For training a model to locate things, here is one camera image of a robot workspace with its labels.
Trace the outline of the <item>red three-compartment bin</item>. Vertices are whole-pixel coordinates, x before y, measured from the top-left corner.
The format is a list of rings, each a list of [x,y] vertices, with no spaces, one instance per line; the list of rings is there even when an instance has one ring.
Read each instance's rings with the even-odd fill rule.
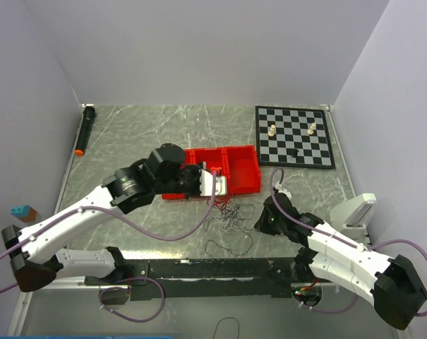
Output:
[[[227,195],[260,193],[261,173],[253,145],[185,149],[185,163],[203,164],[227,178]]]

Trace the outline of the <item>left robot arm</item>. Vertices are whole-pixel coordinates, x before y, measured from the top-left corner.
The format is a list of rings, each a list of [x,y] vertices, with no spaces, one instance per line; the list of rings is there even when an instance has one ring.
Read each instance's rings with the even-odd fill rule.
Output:
[[[34,292],[54,280],[76,276],[96,277],[111,284],[130,278],[133,269],[113,246],[98,251],[71,251],[66,245],[90,227],[112,218],[153,239],[174,237],[153,234],[124,216],[152,203],[162,194],[215,197],[218,175],[199,165],[188,165],[185,152],[166,143],[147,158],[118,169],[86,197],[36,225],[3,229],[6,253],[13,275],[23,292]]]

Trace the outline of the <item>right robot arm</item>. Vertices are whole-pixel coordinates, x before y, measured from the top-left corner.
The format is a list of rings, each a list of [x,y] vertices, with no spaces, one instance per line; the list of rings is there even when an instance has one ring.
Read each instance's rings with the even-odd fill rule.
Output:
[[[404,330],[427,300],[427,291],[413,263],[392,258],[355,242],[311,213],[299,213],[290,199],[274,190],[265,199],[254,228],[284,235],[302,247],[295,258],[299,279],[329,280],[360,296],[387,324]]]

